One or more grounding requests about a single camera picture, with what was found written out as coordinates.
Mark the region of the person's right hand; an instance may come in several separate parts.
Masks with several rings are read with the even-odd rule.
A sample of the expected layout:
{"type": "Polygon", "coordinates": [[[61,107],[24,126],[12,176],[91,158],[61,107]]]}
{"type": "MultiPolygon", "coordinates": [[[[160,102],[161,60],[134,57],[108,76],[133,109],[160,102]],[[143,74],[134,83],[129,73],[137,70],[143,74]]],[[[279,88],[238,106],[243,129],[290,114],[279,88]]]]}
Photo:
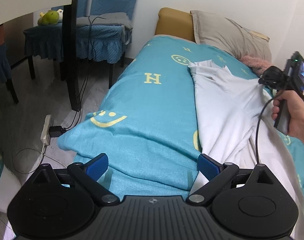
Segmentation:
{"type": "Polygon", "coordinates": [[[299,139],[304,144],[304,101],[293,90],[278,92],[273,100],[271,118],[275,120],[280,112],[280,103],[287,101],[291,119],[289,122],[288,135],[299,139]]]}

